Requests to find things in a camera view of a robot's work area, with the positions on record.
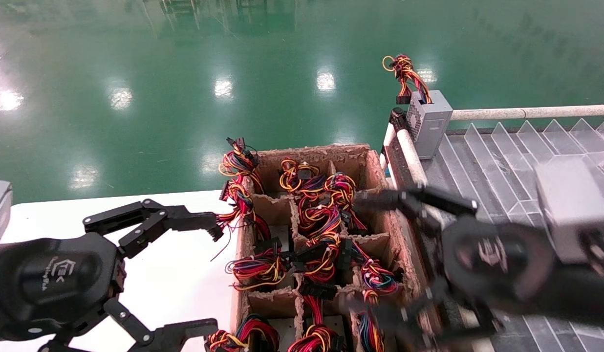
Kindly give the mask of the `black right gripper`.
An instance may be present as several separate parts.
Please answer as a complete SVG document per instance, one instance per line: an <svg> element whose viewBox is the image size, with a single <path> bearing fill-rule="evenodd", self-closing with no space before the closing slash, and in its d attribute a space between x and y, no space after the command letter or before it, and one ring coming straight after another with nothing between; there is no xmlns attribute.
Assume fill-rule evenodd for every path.
<svg viewBox="0 0 604 352"><path fill-rule="evenodd" d="M545 229L462 216L441 232L441 222L426 206L454 216L475 216L478 211L475 200L426 185L365 190L353 197L356 210L398 210L423 234L441 233L444 270L451 285L434 281L405 305L391 298L369 303L362 294L351 294L346 310L366 314L382 332L417 352L441 352L492 337L503 330L503 323L490 308L568 321L604 321L604 276L588 264L562 263ZM425 326L422 319L428 312L447 301L467 303L477 325L440 330Z"/></svg>

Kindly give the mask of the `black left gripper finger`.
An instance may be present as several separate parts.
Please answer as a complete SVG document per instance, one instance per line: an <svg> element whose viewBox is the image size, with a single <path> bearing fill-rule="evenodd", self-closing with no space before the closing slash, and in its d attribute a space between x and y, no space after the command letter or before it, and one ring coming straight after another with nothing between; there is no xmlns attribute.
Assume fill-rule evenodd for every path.
<svg viewBox="0 0 604 352"><path fill-rule="evenodd" d="M70 341L88 332L105 318L112 318L134 340L129 352L180 352L191 338L217 331L214 318L164 325L149 330L117 298L44 298L38 320L52 326L54 338L40 347L41 352L76 352Z"/></svg>

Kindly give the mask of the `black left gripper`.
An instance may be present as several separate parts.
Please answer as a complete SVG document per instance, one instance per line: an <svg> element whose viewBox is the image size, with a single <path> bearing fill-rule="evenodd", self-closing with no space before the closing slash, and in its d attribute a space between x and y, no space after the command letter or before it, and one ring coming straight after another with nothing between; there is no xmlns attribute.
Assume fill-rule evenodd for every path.
<svg viewBox="0 0 604 352"><path fill-rule="evenodd" d="M123 258L134 258L168 230L206 230L214 242L223 236L215 213L152 199L88 216L83 225L101 236L0 244L0 341L81 336L107 317L105 302L123 292ZM118 249L102 237L130 226Z"/></svg>

